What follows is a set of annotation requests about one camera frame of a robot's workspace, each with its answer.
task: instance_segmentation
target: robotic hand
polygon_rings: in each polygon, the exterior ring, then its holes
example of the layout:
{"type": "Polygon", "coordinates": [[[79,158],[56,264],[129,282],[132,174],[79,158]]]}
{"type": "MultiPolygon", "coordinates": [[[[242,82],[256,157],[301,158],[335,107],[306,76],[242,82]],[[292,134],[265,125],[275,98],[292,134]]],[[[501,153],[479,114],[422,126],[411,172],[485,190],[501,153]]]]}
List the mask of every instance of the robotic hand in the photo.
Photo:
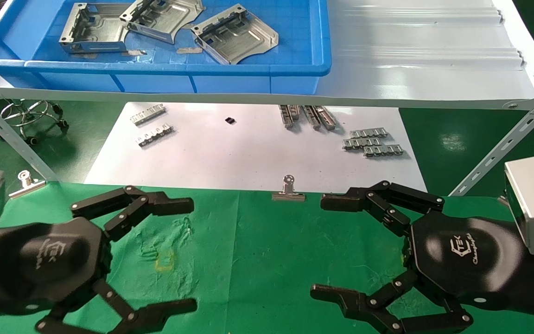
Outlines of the robotic hand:
{"type": "Polygon", "coordinates": [[[122,318],[111,333],[144,334],[161,330],[171,315],[197,309],[194,299],[186,299],[135,310],[106,283],[110,241],[127,235],[150,214],[192,212],[192,199],[170,199],[163,192],[126,186],[74,203],[70,210],[74,218],[63,224],[0,228],[0,315],[51,309],[36,324],[41,334],[97,334],[66,325],[63,319],[99,295],[122,318]],[[90,221],[120,209],[103,230],[90,221]]]}
{"type": "Polygon", "coordinates": [[[534,158],[506,164],[507,194],[517,221],[455,218],[442,213],[444,200],[382,181],[323,195],[328,211],[366,211],[405,238],[407,269],[373,294],[313,285],[316,300],[334,302],[348,319],[365,321],[382,334],[460,333],[473,317],[461,304],[534,315],[534,158]],[[413,223],[391,204],[424,214],[413,223]],[[445,309],[440,315],[398,319],[386,309],[416,288],[445,309]]]}

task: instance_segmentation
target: metal strip part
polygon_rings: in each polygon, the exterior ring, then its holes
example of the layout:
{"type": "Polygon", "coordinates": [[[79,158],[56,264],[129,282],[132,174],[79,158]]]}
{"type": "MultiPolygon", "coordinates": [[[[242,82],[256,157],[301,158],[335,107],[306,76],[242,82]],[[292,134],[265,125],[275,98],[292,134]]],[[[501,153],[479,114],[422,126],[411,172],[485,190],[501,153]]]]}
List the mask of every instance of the metal strip part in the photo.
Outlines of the metal strip part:
{"type": "Polygon", "coordinates": [[[280,104],[281,121],[284,123],[284,127],[289,129],[294,126],[294,117],[290,112],[290,108],[286,104],[280,104]]]}
{"type": "Polygon", "coordinates": [[[328,131],[332,131],[337,126],[337,122],[335,121],[335,118],[331,116],[327,108],[324,106],[314,106],[314,110],[316,110],[316,113],[320,117],[320,121],[324,125],[325,129],[328,131]]]}
{"type": "Polygon", "coordinates": [[[314,107],[303,106],[303,109],[305,111],[306,118],[308,118],[308,121],[312,124],[312,128],[315,130],[320,129],[320,119],[318,118],[318,114],[316,113],[316,110],[314,110],[314,107]]]}
{"type": "Polygon", "coordinates": [[[364,156],[366,158],[377,156],[398,156],[402,155],[403,152],[403,148],[398,144],[364,147],[364,156]]]}
{"type": "Polygon", "coordinates": [[[280,42],[275,30],[240,4],[191,28],[195,42],[218,63],[237,64],[250,55],[265,53],[280,42]]]}
{"type": "Polygon", "coordinates": [[[138,112],[138,114],[131,116],[129,120],[131,120],[131,122],[133,122],[135,125],[141,125],[165,112],[166,108],[164,107],[164,104],[160,103],[151,108],[147,108],[146,110],[138,112]]]}
{"type": "Polygon", "coordinates": [[[74,4],[59,44],[67,53],[125,52],[127,28],[119,19],[128,4],[74,4]]]}
{"type": "Polygon", "coordinates": [[[172,126],[168,125],[168,123],[164,123],[161,127],[157,127],[152,131],[145,133],[143,137],[137,137],[135,142],[137,142],[139,146],[143,147],[171,132],[172,126]]]}
{"type": "Polygon", "coordinates": [[[379,146],[380,140],[378,138],[352,138],[343,139],[344,150],[359,150],[366,146],[379,146]]]}
{"type": "Polygon", "coordinates": [[[386,138],[386,136],[388,136],[388,132],[386,132],[384,128],[371,128],[371,129],[350,131],[350,136],[352,138],[371,138],[371,137],[386,138]]]}
{"type": "Polygon", "coordinates": [[[174,44],[178,30],[202,11],[201,0],[136,0],[121,14],[121,20],[132,32],[174,44]]]}

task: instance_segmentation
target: logo on robot palm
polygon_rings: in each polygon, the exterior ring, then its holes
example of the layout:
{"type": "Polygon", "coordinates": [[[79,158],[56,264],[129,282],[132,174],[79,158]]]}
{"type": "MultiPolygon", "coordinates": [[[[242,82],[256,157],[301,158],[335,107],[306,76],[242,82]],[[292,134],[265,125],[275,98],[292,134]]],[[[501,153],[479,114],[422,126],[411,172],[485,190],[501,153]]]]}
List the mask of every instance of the logo on robot palm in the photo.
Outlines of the logo on robot palm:
{"type": "Polygon", "coordinates": [[[473,253],[473,264],[478,264],[477,258],[477,246],[475,245],[475,239],[471,233],[467,233],[467,239],[461,239],[460,236],[454,235],[454,239],[451,239],[451,251],[458,254],[461,257],[467,254],[473,253]]]}
{"type": "Polygon", "coordinates": [[[42,267],[42,262],[44,260],[47,260],[47,263],[57,262],[57,256],[63,254],[66,246],[67,244],[62,243],[61,241],[51,243],[50,238],[45,239],[36,255],[36,270],[42,267]]]}

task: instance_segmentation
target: white metal sheet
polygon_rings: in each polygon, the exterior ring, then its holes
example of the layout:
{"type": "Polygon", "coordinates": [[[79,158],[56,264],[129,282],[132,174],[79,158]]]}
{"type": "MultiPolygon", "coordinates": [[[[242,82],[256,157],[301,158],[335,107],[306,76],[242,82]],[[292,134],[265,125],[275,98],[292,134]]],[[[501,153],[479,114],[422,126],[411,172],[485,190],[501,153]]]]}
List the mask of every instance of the white metal sheet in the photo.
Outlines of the white metal sheet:
{"type": "Polygon", "coordinates": [[[329,107],[339,124],[334,132],[314,131],[303,115],[287,130],[276,105],[165,103],[167,113],[150,123],[129,121],[151,106],[127,103],[85,183],[276,191],[291,174],[299,192],[344,193],[381,180],[426,190],[395,108],[329,107]],[[174,133],[146,148],[135,143],[165,122],[174,133]],[[405,154],[366,159],[341,149],[350,131],[371,127],[387,129],[381,141],[400,144],[405,154]]]}

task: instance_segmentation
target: sheet metal part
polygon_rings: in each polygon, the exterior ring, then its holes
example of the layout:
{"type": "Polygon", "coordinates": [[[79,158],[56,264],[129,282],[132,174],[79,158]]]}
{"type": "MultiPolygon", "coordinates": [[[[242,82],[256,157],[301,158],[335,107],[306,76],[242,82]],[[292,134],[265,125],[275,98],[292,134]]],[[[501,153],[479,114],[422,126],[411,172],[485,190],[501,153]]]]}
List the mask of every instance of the sheet metal part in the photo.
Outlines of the sheet metal part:
{"type": "Polygon", "coordinates": [[[284,123],[284,127],[289,129],[294,126],[294,117],[290,111],[290,106],[287,104],[280,104],[281,121],[284,123]]]}
{"type": "Polygon", "coordinates": [[[298,194],[294,192],[294,176],[284,176],[284,189],[280,193],[272,193],[271,200],[273,201],[305,201],[306,196],[304,194],[298,194]]]}
{"type": "Polygon", "coordinates": [[[381,146],[364,146],[364,156],[366,158],[373,158],[379,156],[399,156],[403,155],[403,148],[401,145],[381,145],[381,146]]]}
{"type": "Polygon", "coordinates": [[[133,122],[135,125],[141,125],[165,112],[166,107],[164,107],[163,103],[160,103],[151,108],[147,108],[146,110],[138,112],[138,114],[131,116],[129,120],[131,120],[131,122],[133,122]]]}
{"type": "Polygon", "coordinates": [[[128,4],[77,2],[59,38],[67,53],[125,52],[127,27],[119,19],[128,4]]]}
{"type": "Polygon", "coordinates": [[[172,126],[168,125],[168,123],[164,123],[160,127],[157,127],[148,133],[144,133],[143,137],[137,137],[135,142],[137,142],[139,146],[143,147],[171,132],[172,126]]]}
{"type": "Polygon", "coordinates": [[[303,110],[312,128],[315,130],[320,129],[320,118],[318,118],[318,113],[314,110],[314,106],[303,106],[303,110]]]}
{"type": "Polygon", "coordinates": [[[384,128],[371,128],[371,129],[350,131],[350,136],[352,138],[371,138],[371,137],[386,138],[386,136],[388,136],[388,132],[386,132],[384,128]]]}
{"type": "Polygon", "coordinates": [[[201,0],[136,0],[121,13],[121,20],[132,32],[174,44],[178,30],[202,11],[201,0]]]}
{"type": "Polygon", "coordinates": [[[324,106],[313,106],[313,107],[316,113],[318,114],[318,116],[320,117],[320,121],[322,125],[324,125],[324,128],[327,129],[328,131],[335,130],[335,127],[337,127],[337,122],[335,121],[335,118],[333,118],[331,113],[329,113],[327,108],[325,108],[324,106]]]}
{"type": "Polygon", "coordinates": [[[343,139],[344,150],[359,150],[366,146],[379,146],[381,145],[378,138],[351,138],[343,139]]]}
{"type": "Polygon", "coordinates": [[[18,180],[22,183],[22,188],[17,192],[9,194],[9,198],[11,199],[17,199],[22,195],[26,195],[28,193],[33,192],[34,190],[38,190],[46,186],[46,180],[39,181],[37,179],[32,179],[32,177],[30,176],[30,172],[28,171],[21,171],[18,174],[18,180]]]}
{"type": "Polygon", "coordinates": [[[240,4],[206,19],[191,31],[195,42],[223,65],[265,53],[280,42],[275,30],[240,4]]]}

